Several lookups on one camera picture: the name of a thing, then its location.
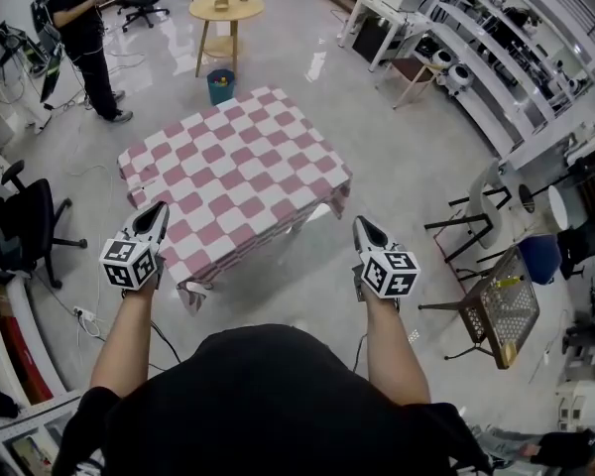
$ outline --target gray floor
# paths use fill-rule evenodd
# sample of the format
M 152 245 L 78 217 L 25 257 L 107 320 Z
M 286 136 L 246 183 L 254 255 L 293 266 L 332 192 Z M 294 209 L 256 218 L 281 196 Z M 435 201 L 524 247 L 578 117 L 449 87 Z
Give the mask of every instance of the gray floor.
M 70 196 L 74 207 L 61 224 L 60 235 L 86 237 L 87 251 L 57 248 L 56 267 L 63 280 L 58 298 L 69 307 L 96 310 L 98 237 L 104 240 L 119 228 L 132 209 L 116 158 L 168 124 L 209 107 L 204 77 L 195 78 L 201 23 L 192 19 L 189 0 L 163 0 L 172 13 L 154 18 L 155 28 L 138 22 L 122 34 L 122 17 L 104 13 L 110 27 L 105 39 L 116 88 L 124 88 L 122 106 L 135 112 L 124 125 L 110 125 L 82 106 L 56 116 L 37 137 L 13 143 L 10 160 L 25 158 L 25 180 L 46 177 L 54 197 Z M 366 315 L 357 303 L 350 268 L 358 261 L 351 222 L 358 214 L 374 217 L 414 251 L 422 267 L 421 283 L 404 302 L 402 318 L 423 368 L 433 399 L 466 408 L 472 421 L 505 428 L 542 430 L 554 426 L 553 390 L 562 361 L 559 340 L 547 365 L 530 383 L 546 344 L 558 332 L 560 314 L 570 309 L 561 277 L 538 288 L 541 315 L 517 363 L 499 371 L 491 358 L 473 353 L 453 362 L 443 356 L 471 345 L 456 316 L 419 312 L 420 302 L 452 301 L 462 290 L 443 263 L 423 224 L 453 212 L 447 200 L 464 194 L 471 181 L 492 160 L 478 131 L 445 95 L 432 87 L 422 100 L 393 111 L 388 89 L 373 87 L 376 74 L 351 48 L 340 49 L 340 21 L 326 0 L 265 0 L 264 14 L 241 23 L 245 43 L 237 93 L 273 83 L 281 87 L 326 137 L 354 174 L 348 207 L 341 221 L 327 214 L 306 224 L 294 238 L 280 238 L 244 263 L 222 275 L 215 296 L 196 316 L 182 307 L 172 279 L 164 277 L 157 292 L 154 320 L 181 357 L 188 357 L 210 333 L 247 323 L 297 323 L 322 340 L 352 366 Z M 212 26 L 210 34 L 215 34 Z M 142 53 L 144 56 L 129 56 Z M 202 73 L 221 63 L 203 59 Z M 70 98 L 77 84 L 68 64 L 63 66 L 54 102 Z M 109 185 L 112 203 L 108 210 Z M 520 237 L 529 222 L 515 207 L 506 216 L 499 248 Z M 442 246 L 454 248 L 462 230 L 445 232 Z M 471 267 L 483 250 L 473 247 L 460 260 Z M 45 280 L 46 273 L 40 270 Z M 101 342 L 83 332 L 77 342 L 75 318 L 62 310 L 39 280 L 32 283 L 35 312 L 61 375 L 72 388 L 87 385 Z M 101 281 L 98 316 L 105 334 L 115 315 L 118 290 Z M 168 347 L 153 336 L 151 361 L 162 367 L 175 363 Z M 365 354 L 359 372 L 366 373 Z

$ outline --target plastic container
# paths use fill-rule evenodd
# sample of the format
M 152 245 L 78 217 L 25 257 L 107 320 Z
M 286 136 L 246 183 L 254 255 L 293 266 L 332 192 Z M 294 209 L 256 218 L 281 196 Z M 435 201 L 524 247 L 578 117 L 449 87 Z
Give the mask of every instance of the plastic container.
M 225 78 L 226 83 L 221 84 L 221 79 Z M 207 87 L 209 88 L 209 100 L 212 105 L 220 104 L 234 96 L 234 84 L 236 77 L 234 73 L 227 68 L 218 68 L 213 70 L 207 76 Z

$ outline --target checkered tablecloth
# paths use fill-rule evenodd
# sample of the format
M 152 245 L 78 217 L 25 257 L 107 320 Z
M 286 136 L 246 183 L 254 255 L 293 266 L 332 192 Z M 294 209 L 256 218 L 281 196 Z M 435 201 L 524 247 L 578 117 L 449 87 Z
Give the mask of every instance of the checkered tablecloth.
M 191 311 L 248 252 L 299 229 L 322 203 L 341 217 L 351 173 L 301 111 L 265 86 L 196 113 L 118 159 L 135 207 L 170 206 L 161 245 Z

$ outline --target chair armrest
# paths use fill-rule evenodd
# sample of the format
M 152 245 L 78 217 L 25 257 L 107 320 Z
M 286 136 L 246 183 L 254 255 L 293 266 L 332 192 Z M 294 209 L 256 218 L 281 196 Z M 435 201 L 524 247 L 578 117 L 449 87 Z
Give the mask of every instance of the chair armrest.
M 17 163 L 12 164 L 11 167 L 2 175 L 0 183 L 4 185 L 7 182 L 12 181 L 13 185 L 15 185 L 19 191 L 24 190 L 24 185 L 18 178 L 18 175 L 22 172 L 23 169 L 24 161 L 18 161 Z

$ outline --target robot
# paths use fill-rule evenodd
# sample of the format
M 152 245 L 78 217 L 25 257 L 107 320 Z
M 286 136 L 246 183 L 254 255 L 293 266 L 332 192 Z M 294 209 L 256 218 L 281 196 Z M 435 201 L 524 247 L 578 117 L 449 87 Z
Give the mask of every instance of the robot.
M 379 298 L 394 299 L 399 309 L 400 298 L 408 297 L 420 275 L 417 258 L 400 249 L 399 243 L 385 229 L 366 217 L 353 222 L 355 250 L 362 261 L 353 268 L 358 301 L 365 301 L 361 283 Z
M 137 291 L 154 274 L 163 273 L 159 248 L 166 236 L 170 209 L 157 201 L 133 213 L 114 238 L 106 241 L 99 263 L 108 284 L 124 291 Z

